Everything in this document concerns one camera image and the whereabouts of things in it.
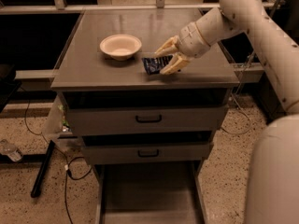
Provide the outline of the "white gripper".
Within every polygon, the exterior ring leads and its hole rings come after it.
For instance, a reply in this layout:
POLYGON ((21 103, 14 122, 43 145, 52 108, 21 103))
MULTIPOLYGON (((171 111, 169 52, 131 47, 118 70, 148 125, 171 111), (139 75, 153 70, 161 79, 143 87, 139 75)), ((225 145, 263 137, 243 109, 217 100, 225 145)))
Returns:
POLYGON ((160 70, 162 75, 170 75, 187 66, 192 58, 199 58, 210 50, 210 45, 193 21, 184 26, 178 36, 167 39, 155 52, 156 57, 173 55, 169 64, 160 70))

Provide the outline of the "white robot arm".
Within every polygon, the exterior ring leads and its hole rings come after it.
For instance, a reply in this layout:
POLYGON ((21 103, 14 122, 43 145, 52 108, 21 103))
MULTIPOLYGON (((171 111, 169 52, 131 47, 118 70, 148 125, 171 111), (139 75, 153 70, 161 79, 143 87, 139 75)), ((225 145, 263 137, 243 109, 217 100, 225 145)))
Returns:
POLYGON ((299 47, 269 17, 262 0, 219 0, 156 51, 171 54, 168 75, 220 40, 245 33, 286 112, 270 123, 250 158, 245 224, 299 224, 299 47))

